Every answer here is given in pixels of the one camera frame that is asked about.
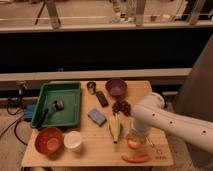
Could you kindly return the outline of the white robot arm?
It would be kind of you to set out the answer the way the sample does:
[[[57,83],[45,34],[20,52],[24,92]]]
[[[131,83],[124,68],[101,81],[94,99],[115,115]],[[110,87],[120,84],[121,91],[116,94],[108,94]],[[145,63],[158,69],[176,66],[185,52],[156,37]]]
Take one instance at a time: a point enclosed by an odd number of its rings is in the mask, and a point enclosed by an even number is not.
[[[145,139],[152,127],[158,128],[213,154],[213,122],[168,112],[164,105],[165,100],[158,93],[151,93],[134,104],[130,132]]]

